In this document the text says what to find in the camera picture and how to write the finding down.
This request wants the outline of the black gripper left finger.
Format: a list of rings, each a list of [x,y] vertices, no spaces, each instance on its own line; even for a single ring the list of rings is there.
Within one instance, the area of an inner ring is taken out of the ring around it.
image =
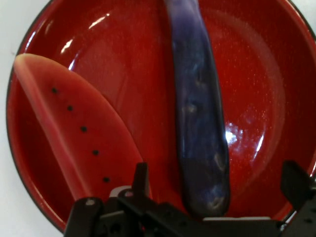
[[[131,188],[103,202],[97,197],[75,201],[66,237],[197,237],[203,226],[169,203],[147,196],[148,166],[136,165]]]

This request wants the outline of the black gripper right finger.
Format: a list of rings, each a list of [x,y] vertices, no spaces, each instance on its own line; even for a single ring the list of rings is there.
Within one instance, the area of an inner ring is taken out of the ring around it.
[[[296,214],[282,231],[283,237],[316,235],[316,181],[296,162],[287,160],[282,166],[281,191]]]

